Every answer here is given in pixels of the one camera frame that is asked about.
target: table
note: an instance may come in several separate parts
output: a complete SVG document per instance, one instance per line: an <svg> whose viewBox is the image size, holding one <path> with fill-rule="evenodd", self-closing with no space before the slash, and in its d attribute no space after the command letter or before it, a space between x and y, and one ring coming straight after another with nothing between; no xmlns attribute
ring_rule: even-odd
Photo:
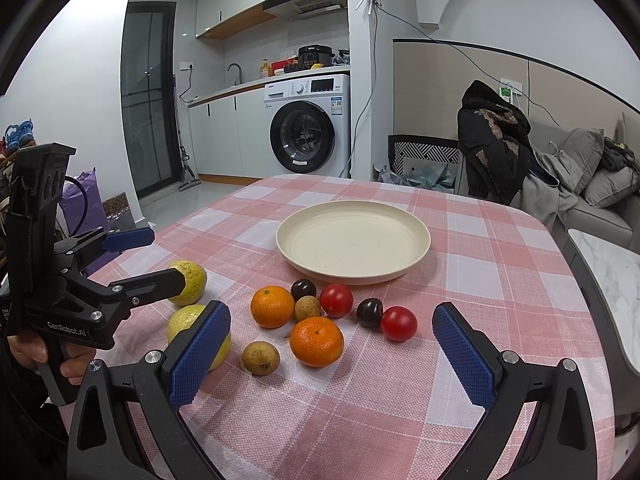
<svg viewBox="0 0 640 480"><path fill-rule="evenodd" d="M354 310L338 320L345 351L338 362L311 370L290 353L291 325L258 327L250 315L254 291L290 284L301 275L275 248L276 230L300 208L330 200L376 200L403 208L431 232L429 253L392 282L353 288L411 309L418 333L393 344L357 325ZM541 223L489 202L444 193L334 177L286 175L262 180L174 224L154 245L128 251L94 278L108 283L164 269L186 258L207 269L201 303L220 299L232 313L232 352L210 373L182 414L227 479L436 479L482 415L471 405L431 331L434 307L452 301L500 350L528 362L580 367L596 431L599 478L610 478L614 419L609 376L598 335L580 290ZM110 365L138 361L166 346L174 308L166 301L133 311L116 332ZM254 340L272 342L282 362L254 378L239 355ZM527 405L492 475L513 461L533 405ZM134 412L140 422L139 411ZM138 424L154 466L162 457Z"/></svg>
<svg viewBox="0 0 640 480"><path fill-rule="evenodd" d="M575 229L569 229L564 252L602 341L615 413L636 412L640 409L640 255Z"/></svg>

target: sink faucet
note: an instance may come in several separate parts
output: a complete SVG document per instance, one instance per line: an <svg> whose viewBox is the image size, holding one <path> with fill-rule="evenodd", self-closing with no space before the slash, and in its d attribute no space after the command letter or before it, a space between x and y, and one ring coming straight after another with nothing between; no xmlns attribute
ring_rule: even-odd
<svg viewBox="0 0 640 480"><path fill-rule="evenodd" d="M229 72L229 70L231 70L232 66L237 66L238 67L238 72L240 74L240 84L242 84L242 67L240 65L238 65L238 63L232 63L228 67L226 67L226 71Z"/></svg>

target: screw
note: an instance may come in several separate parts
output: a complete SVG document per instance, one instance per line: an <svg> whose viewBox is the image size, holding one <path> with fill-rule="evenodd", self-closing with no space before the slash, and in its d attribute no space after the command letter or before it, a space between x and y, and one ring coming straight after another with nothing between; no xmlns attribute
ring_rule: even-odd
<svg viewBox="0 0 640 480"><path fill-rule="evenodd" d="M162 357L162 352L159 350L152 350L145 355L145 361L147 363L157 363Z"/></svg>
<svg viewBox="0 0 640 480"><path fill-rule="evenodd" d="M95 372L99 370L101 366L102 366L102 361L100 361L100 359L94 359L92 361L89 361L88 368L90 372Z"/></svg>
<svg viewBox="0 0 640 480"><path fill-rule="evenodd" d="M520 360L520 356L511 350L505 350L502 352L502 358L505 363L509 363L510 365L514 365Z"/></svg>
<svg viewBox="0 0 640 480"><path fill-rule="evenodd" d="M572 361L571 359L563 359L562 366L565 370L569 370L570 372L575 372L578 368L578 365L575 363L575 361Z"/></svg>

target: washing machine door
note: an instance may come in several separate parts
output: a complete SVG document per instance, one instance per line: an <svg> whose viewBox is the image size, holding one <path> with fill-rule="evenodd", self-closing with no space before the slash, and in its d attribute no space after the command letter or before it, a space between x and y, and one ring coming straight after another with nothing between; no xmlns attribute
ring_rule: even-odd
<svg viewBox="0 0 640 480"><path fill-rule="evenodd" d="M331 156L334 125L312 103L285 104L271 121L271 147L279 163L293 173L311 173Z"/></svg>

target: hand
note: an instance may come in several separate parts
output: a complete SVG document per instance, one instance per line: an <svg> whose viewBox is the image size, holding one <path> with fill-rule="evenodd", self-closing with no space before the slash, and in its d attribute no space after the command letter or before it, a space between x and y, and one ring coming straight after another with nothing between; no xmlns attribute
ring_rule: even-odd
<svg viewBox="0 0 640 480"><path fill-rule="evenodd" d="M18 335L9 336L9 348L15 360L29 370L35 370L37 363L47 362L47 347L44 341L33 330L27 328ZM69 359L60 365L60 373L69 382L78 386L89 361L95 357L95 348L88 348L73 343L65 343Z"/></svg>

